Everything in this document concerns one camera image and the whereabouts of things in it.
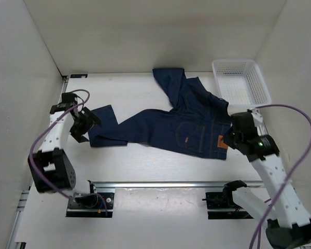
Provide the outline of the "dark blue denim trousers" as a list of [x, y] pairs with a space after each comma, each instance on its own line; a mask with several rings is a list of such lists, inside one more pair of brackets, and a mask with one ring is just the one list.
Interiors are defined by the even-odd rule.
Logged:
[[187, 78], [183, 68], [155, 68], [153, 77], [167, 95], [172, 109], [146, 109], [118, 123], [111, 105], [93, 110], [102, 121], [89, 132], [90, 146], [127, 143], [192, 155], [227, 158], [222, 138], [231, 126], [229, 103], [208, 92], [199, 78]]

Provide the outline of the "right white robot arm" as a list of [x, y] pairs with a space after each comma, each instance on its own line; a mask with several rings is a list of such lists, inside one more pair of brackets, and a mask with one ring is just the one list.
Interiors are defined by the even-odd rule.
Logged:
[[311, 243], [311, 214], [289, 182], [274, 139], [258, 134], [262, 116], [248, 110], [231, 117], [232, 126], [222, 140], [247, 157], [271, 200], [265, 203], [243, 181], [229, 182], [223, 188], [222, 201], [226, 206], [239, 206], [258, 222], [249, 247], [253, 248], [262, 231], [272, 248], [297, 248]]

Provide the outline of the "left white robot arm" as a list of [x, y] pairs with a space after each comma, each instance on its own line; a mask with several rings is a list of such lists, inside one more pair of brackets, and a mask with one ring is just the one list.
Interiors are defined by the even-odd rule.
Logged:
[[77, 178], [65, 148], [69, 137], [77, 143], [88, 142], [85, 134], [102, 122], [77, 93], [62, 93], [60, 102], [51, 106], [49, 126], [33, 142], [28, 164], [39, 193], [59, 193], [92, 208], [98, 202], [95, 186]]

